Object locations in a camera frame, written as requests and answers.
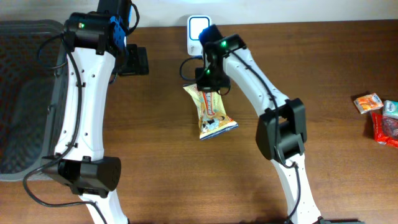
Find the yellow snack bag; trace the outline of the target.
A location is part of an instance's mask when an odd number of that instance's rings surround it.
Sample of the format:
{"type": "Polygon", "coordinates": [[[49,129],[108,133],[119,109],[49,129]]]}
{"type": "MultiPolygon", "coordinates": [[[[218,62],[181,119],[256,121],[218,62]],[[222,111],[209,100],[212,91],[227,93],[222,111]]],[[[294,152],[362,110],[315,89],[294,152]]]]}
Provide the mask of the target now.
{"type": "Polygon", "coordinates": [[[225,111],[221,95],[200,91],[197,84],[184,85],[197,107],[200,140],[210,139],[236,129],[239,125],[225,111]]]}

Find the orange Kleenex tissue pack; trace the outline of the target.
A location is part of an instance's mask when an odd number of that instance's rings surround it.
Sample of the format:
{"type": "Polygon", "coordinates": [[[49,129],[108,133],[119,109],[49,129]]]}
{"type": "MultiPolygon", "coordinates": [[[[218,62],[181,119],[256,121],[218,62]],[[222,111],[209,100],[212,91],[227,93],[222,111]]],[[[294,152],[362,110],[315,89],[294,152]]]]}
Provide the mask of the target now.
{"type": "Polygon", "coordinates": [[[384,106],[382,100],[376,93],[361,96],[355,99],[353,103],[361,114],[381,109],[384,106]]]}

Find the red candy packet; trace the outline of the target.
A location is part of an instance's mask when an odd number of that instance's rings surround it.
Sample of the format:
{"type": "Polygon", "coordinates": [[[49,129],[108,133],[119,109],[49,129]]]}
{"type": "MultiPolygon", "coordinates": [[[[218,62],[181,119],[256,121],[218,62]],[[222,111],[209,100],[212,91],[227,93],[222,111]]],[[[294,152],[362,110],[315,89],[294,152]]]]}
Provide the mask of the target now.
{"type": "Polygon", "coordinates": [[[397,120],[377,113],[371,113],[374,140],[379,144],[397,148],[397,120]]]}

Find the green Kleenex tissue pack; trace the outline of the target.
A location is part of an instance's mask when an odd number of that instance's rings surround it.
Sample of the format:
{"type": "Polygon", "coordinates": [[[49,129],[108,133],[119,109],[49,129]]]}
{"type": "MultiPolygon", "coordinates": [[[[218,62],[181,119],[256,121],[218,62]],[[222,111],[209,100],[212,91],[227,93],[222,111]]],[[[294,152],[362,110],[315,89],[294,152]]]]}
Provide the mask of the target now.
{"type": "Polygon", "coordinates": [[[382,115],[392,119],[398,119],[398,102],[386,100],[383,102],[382,115]]]}

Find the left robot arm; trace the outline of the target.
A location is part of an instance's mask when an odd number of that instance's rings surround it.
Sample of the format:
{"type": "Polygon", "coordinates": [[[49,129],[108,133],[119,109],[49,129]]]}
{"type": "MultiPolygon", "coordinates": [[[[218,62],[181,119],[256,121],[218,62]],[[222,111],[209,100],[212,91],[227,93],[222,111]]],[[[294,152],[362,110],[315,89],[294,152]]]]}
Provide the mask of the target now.
{"type": "Polygon", "coordinates": [[[121,160],[104,154],[103,120],[110,79],[149,72],[145,48],[127,42],[138,25],[130,18],[138,14],[131,1],[100,1],[95,11],[71,14],[59,36],[67,95],[61,132],[42,171],[79,196],[95,223],[129,222],[116,190],[121,160]]]}

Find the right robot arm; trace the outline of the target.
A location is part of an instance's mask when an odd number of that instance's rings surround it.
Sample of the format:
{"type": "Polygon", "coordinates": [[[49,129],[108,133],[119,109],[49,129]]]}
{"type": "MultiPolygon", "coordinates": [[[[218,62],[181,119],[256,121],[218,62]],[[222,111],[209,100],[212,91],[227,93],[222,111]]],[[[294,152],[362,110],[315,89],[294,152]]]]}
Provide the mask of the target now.
{"type": "Polygon", "coordinates": [[[203,75],[198,88],[216,92],[234,81],[259,118],[256,144],[279,176],[287,202],[286,223],[320,223],[305,170],[305,107],[279,91],[254,61],[238,34],[224,37],[211,25],[198,36],[203,47],[203,75]]]}

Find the white barcode scanner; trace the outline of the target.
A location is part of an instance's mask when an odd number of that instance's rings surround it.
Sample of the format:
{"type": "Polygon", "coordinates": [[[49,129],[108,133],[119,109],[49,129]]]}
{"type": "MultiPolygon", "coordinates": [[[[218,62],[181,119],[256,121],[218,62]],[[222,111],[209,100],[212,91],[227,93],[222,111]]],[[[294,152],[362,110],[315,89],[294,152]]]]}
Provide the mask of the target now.
{"type": "Polygon", "coordinates": [[[203,53],[199,35],[203,29],[211,25],[212,20],[206,15],[192,15],[187,19],[187,52],[190,56],[199,56],[203,53]]]}

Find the grey plastic mesh basket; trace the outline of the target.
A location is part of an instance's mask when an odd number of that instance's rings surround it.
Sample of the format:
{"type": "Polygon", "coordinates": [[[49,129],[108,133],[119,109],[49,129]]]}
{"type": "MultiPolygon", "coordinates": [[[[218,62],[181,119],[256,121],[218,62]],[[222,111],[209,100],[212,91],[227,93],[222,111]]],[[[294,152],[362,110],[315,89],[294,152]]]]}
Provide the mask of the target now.
{"type": "Polygon", "coordinates": [[[1,22],[1,181],[19,182],[52,155],[68,88],[67,56],[53,20],[1,22]]]}

